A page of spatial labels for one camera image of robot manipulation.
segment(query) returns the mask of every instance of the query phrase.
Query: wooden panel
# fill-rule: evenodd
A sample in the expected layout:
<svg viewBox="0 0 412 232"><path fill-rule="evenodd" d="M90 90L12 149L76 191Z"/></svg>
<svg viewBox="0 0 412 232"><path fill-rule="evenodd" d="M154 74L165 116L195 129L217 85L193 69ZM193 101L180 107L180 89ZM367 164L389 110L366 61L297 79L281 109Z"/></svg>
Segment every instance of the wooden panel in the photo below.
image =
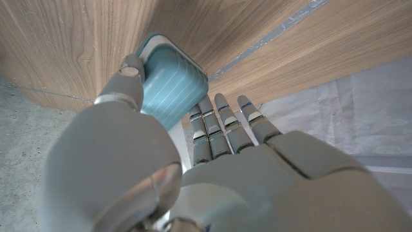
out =
<svg viewBox="0 0 412 232"><path fill-rule="evenodd" d="M18 86L94 99L91 1L14 1L0 6L1 69Z"/></svg>
<svg viewBox="0 0 412 232"><path fill-rule="evenodd" d="M210 85L261 104L412 54L412 1L331 0Z"/></svg>
<svg viewBox="0 0 412 232"><path fill-rule="evenodd" d="M60 108L71 111L82 111L93 105L92 101L65 97L56 94L43 93L33 90L20 89L27 97L39 106Z"/></svg>
<svg viewBox="0 0 412 232"><path fill-rule="evenodd" d="M0 2L0 70L14 84L94 99L153 31L211 74L307 0Z"/></svg>
<svg viewBox="0 0 412 232"><path fill-rule="evenodd" d="M162 32L207 73L251 46L307 0L96 1L97 91L147 34Z"/></svg>

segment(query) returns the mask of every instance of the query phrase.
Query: light blue container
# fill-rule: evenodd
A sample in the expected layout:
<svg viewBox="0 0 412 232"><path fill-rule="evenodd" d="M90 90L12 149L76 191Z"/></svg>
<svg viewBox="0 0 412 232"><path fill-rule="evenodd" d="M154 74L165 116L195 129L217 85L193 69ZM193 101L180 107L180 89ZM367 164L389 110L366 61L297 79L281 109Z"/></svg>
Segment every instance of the light blue container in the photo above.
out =
<svg viewBox="0 0 412 232"><path fill-rule="evenodd" d="M149 35L136 54L145 67L142 112L170 130L207 94L207 76L162 34Z"/></svg>

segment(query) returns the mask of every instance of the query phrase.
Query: robot finger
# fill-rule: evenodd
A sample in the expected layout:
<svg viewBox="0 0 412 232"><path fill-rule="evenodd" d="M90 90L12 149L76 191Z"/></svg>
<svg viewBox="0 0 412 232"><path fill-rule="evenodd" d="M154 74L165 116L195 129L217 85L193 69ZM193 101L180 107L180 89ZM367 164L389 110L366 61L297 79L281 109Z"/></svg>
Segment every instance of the robot finger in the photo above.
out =
<svg viewBox="0 0 412 232"><path fill-rule="evenodd" d="M245 129L238 121L223 94L214 96L214 102L220 114L220 119L226 129L227 137L234 153L239 153L242 149L254 146L252 140L247 135Z"/></svg>
<svg viewBox="0 0 412 232"><path fill-rule="evenodd" d="M244 95L238 97L241 112L249 123L256 140L262 144L268 139L281 135L281 132Z"/></svg>
<svg viewBox="0 0 412 232"><path fill-rule="evenodd" d="M217 159L222 155L231 155L232 152L227 144L225 134L220 128L218 118L213 110L213 105L209 99L209 96L206 95L202 100L200 100L198 106L205 122L213 159Z"/></svg>
<svg viewBox="0 0 412 232"><path fill-rule="evenodd" d="M189 116L193 134L193 166L196 166L211 161L212 152L198 105L189 111Z"/></svg>

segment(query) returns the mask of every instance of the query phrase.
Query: gray robotic hand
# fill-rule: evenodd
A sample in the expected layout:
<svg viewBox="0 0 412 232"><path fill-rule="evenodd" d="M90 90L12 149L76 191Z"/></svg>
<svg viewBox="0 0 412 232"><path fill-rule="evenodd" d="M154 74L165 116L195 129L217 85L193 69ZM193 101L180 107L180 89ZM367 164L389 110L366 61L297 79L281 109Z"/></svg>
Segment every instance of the gray robotic hand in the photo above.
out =
<svg viewBox="0 0 412 232"><path fill-rule="evenodd" d="M208 96L190 112L194 167L171 218L204 231L412 231L406 211L347 154L300 131L282 134L241 95L255 146L224 96L214 100L223 128Z"/></svg>
<svg viewBox="0 0 412 232"><path fill-rule="evenodd" d="M259 146L218 94L221 128L206 96L190 111L195 166L182 176L167 131L140 113L144 79L128 56L59 137L44 167L42 232L152 231L167 211L163 231L412 231L361 164L304 133L281 134L245 96Z"/></svg>

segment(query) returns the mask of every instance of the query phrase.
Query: concrete floor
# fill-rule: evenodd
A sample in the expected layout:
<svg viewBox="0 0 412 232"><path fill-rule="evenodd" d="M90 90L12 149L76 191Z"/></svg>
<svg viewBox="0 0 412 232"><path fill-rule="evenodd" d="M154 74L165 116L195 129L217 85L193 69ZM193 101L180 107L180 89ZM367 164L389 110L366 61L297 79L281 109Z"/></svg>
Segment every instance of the concrete floor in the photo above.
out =
<svg viewBox="0 0 412 232"><path fill-rule="evenodd" d="M75 113L35 105L0 78L0 231L37 232L41 171Z"/></svg>

